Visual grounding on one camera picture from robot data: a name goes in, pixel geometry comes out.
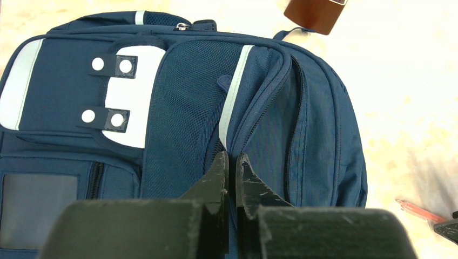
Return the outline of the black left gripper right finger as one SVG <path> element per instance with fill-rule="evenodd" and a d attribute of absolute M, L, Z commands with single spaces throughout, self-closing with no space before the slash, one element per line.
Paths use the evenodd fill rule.
<path fill-rule="evenodd" d="M 240 258 L 415 258 L 400 221 L 382 209 L 295 207 L 237 158 Z"/>

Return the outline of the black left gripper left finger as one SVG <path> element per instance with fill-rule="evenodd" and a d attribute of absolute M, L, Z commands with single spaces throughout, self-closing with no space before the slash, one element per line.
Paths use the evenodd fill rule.
<path fill-rule="evenodd" d="M 88 200 L 59 216 L 39 258 L 224 258 L 229 251 L 226 152 L 177 199 Z"/>

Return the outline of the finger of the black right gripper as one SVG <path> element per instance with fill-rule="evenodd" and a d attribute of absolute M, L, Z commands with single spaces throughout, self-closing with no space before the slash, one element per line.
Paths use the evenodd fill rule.
<path fill-rule="evenodd" d="M 434 224 L 433 230 L 445 239 L 457 244 L 457 211 L 452 213 L 452 217 L 452 220 Z"/>

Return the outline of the navy blue student backpack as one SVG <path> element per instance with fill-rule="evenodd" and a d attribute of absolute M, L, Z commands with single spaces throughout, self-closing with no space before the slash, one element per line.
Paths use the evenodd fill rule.
<path fill-rule="evenodd" d="M 179 197 L 221 151 L 295 206 L 363 208 L 346 87 L 285 36 L 125 11 L 23 42 L 1 78 L 1 258 L 36 258 L 76 200 Z"/>

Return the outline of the brown wooden metronome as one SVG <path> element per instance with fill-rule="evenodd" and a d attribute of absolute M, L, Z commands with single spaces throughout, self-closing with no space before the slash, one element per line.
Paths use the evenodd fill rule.
<path fill-rule="evenodd" d="M 347 0 L 291 0 L 284 16 L 293 23 L 321 35 L 329 35 Z"/>

